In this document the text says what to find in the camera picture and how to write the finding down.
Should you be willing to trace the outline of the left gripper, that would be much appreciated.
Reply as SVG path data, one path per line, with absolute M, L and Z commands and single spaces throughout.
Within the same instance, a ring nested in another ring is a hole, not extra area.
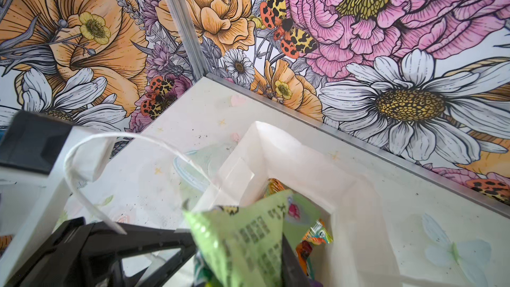
M 190 232 L 123 224 L 118 234 L 103 223 L 80 217 L 65 221 L 22 263 L 6 286 L 163 286 L 197 252 Z M 123 260 L 169 251 L 155 270 L 133 276 Z

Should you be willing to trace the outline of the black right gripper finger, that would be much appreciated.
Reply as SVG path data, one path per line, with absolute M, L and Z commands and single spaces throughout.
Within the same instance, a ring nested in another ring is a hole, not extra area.
M 284 235 L 282 235 L 282 280 L 285 287 L 311 286 L 297 256 Z

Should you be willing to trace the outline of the small green candy wrapper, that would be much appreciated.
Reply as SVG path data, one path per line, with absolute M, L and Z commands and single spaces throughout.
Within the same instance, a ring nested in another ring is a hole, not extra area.
M 282 235 L 291 194 L 266 194 L 247 207 L 185 211 L 197 246 L 192 285 L 283 286 Z

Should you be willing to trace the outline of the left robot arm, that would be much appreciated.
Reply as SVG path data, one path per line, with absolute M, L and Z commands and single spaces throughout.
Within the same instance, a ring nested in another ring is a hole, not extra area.
M 2 286 L 163 286 L 196 254 L 182 229 L 58 222 L 118 137 L 25 111 L 1 128 Z

